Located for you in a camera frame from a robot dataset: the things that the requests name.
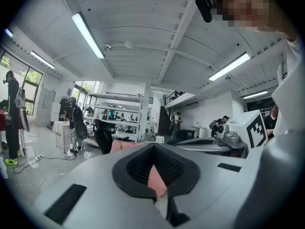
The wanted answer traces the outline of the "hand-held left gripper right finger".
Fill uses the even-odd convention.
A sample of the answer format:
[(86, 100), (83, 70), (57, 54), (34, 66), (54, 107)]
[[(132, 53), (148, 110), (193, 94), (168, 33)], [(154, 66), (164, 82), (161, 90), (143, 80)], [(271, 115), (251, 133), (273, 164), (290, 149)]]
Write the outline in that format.
[(168, 187), (169, 220), (160, 218), (153, 229), (250, 229), (242, 225), (239, 212), (253, 185), (253, 153), (246, 159), (188, 151), (154, 144), (180, 162), (195, 163), (196, 171), (185, 165), (183, 175)]

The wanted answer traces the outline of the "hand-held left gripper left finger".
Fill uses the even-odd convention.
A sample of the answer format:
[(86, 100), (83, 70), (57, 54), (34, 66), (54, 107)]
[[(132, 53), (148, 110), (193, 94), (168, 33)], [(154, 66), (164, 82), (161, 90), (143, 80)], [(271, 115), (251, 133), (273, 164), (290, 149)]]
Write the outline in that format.
[(44, 213), (71, 185), (77, 184), (86, 190), (65, 219), (65, 228), (172, 229), (152, 199), (130, 197), (113, 181), (114, 164), (142, 147), (134, 146), (82, 162), (43, 190), (34, 206)]

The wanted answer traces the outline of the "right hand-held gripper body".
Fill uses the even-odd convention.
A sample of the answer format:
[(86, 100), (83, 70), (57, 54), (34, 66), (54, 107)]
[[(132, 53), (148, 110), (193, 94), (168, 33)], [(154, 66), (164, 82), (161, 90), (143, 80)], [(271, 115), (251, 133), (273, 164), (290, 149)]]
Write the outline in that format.
[(250, 151), (267, 142), (264, 120), (260, 110), (245, 112), (239, 117), (221, 124), (215, 138), (227, 144), (232, 150), (243, 150), (246, 158)]

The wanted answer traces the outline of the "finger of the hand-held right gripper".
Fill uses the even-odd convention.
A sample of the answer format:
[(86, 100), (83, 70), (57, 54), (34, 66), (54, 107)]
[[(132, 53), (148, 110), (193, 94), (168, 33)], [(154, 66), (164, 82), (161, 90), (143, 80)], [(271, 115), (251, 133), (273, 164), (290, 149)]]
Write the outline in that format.
[(202, 153), (228, 153), (232, 150), (228, 145), (215, 138), (194, 138), (181, 142), (171, 140), (167, 144), (184, 150)]

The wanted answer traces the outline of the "black office chair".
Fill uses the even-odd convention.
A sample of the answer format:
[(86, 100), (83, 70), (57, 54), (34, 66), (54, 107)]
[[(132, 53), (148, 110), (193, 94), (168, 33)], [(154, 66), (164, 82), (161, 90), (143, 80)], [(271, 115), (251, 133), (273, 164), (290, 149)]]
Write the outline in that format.
[(129, 141), (129, 136), (113, 139), (112, 133), (108, 129), (106, 122), (94, 119), (93, 124), (94, 139), (103, 155), (122, 150), (122, 143)]

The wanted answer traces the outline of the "black staircase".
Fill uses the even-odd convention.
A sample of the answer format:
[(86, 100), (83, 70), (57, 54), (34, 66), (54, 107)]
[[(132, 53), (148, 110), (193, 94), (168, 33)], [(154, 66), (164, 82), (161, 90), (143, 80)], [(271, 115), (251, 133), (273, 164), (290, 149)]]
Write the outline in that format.
[(165, 106), (183, 94), (185, 94), (185, 92), (174, 91), (170, 95), (164, 97), (162, 101), (163, 105), (160, 108), (159, 126), (157, 132), (158, 135), (163, 136), (170, 135), (172, 133), (172, 120), (174, 119), (174, 112), (171, 110), (171, 107), (167, 108)]

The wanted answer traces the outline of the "checked cloth table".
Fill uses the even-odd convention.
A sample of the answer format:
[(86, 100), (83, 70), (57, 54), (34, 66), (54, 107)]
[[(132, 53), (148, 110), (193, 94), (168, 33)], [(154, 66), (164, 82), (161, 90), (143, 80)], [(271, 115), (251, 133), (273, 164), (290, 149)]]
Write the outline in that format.
[(55, 121), (53, 123), (52, 131), (55, 137), (55, 146), (60, 148), (63, 153), (67, 153), (72, 145), (69, 122)]

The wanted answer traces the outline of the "white metal shelving rack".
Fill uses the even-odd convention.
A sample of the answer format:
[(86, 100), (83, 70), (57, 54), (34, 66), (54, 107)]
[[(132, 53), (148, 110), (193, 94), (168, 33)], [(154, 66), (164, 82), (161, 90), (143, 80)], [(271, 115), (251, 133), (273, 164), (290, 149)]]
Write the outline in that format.
[(87, 142), (97, 146), (93, 140), (97, 122), (103, 122), (113, 139), (138, 142), (143, 95), (115, 93), (87, 93), (84, 98), (84, 122), (87, 125)]

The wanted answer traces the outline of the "person's white shirt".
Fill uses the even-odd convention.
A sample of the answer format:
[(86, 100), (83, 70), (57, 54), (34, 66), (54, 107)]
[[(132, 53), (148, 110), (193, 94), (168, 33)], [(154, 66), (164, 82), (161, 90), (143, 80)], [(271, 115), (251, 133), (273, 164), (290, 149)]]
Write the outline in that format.
[(274, 136), (305, 130), (305, 48), (302, 39), (286, 41), (286, 69), (278, 69), (279, 86), (272, 98), (279, 107)]

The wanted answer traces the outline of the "black framed window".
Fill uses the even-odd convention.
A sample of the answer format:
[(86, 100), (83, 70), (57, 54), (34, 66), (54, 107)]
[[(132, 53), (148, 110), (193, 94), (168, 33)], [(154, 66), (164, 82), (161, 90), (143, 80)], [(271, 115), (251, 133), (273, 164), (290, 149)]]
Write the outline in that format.
[(3, 83), (6, 80), (6, 73), (8, 71), (13, 72), (19, 86), (25, 90), (27, 118), (29, 121), (32, 121), (34, 119), (35, 102), (38, 99), (38, 89), (43, 74), (22, 63), (15, 56), (0, 47), (0, 101), (8, 97), (8, 84)]
[(97, 98), (90, 93), (98, 93), (101, 84), (100, 81), (76, 81), (71, 97), (75, 97), (78, 107), (84, 109), (88, 104), (97, 102)]

